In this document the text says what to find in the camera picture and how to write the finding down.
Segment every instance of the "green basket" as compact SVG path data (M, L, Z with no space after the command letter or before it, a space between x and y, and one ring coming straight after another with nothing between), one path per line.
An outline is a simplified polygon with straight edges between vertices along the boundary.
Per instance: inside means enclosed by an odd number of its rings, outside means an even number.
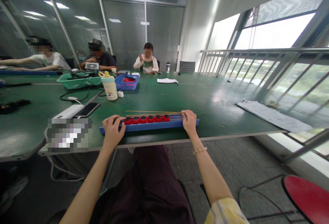
M76 73L80 76L85 76L86 73ZM88 85L101 85L102 80L100 77L91 77L91 78L83 78L83 79L73 79L68 80L68 78L72 78L71 73L63 74L56 81L64 85L66 89L78 89L83 88Z

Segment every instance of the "red stool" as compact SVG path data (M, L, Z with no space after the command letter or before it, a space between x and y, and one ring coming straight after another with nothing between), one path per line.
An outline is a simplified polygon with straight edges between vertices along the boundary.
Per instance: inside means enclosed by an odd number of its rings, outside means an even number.
M281 178L281 184L284 189L284 192L286 193L292 204L295 206L297 211L293 210L293 211L283 212L264 194L260 193L259 191L253 190L256 187L268 183L277 178ZM281 174L279 176L271 178L255 186L244 187L239 192L239 205L240 205L240 194L245 189L253 190L261 194L269 201L271 201L281 211L280 213L276 213L276 214L247 218L248 221L274 217L274 216L281 216L281 215L284 215L288 219L287 215L300 213L305 218L305 220L307 220L309 223L314 223L314 224L329 223L329 192L327 192L326 190L322 189L321 187L313 184L308 180L293 175L287 176L285 174Z

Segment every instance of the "blue plastic holder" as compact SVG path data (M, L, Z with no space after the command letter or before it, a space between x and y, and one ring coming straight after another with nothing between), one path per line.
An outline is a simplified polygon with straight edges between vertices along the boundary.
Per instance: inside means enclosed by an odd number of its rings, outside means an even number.
M141 131L141 130L156 130L156 129L183 127L183 117L180 114L169 115L169 118L170 118L170 121L126 125L125 132L137 132L137 131ZM200 119L196 119L196 125L198 125L199 122L200 122ZM105 131L102 126L99 128L99 131L102 135L105 135Z
M117 89L118 90L135 90L137 87L139 76L138 75L127 75L127 77L132 77L132 78L136 79L136 82L124 82L124 77L125 77L125 75L122 74L115 78L115 83L117 84Z
M19 74L19 75L59 75L57 72L51 71L11 71L2 70L0 74Z

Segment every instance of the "red chair seat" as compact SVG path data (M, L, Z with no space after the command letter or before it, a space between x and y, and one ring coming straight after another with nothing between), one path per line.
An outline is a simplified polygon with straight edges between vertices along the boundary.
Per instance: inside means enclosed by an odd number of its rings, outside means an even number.
M284 177L282 185L305 219L314 224L329 223L329 192L297 176Z

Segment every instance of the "black shirt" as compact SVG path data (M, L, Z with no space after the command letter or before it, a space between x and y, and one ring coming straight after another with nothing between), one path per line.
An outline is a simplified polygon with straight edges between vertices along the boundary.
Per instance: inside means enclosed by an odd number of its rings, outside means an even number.
M95 55L89 55L86 60L89 58L96 58ZM118 66L115 62L115 59L112 55L110 55L108 52L104 52L103 55L100 58L96 58L97 63L102 66Z

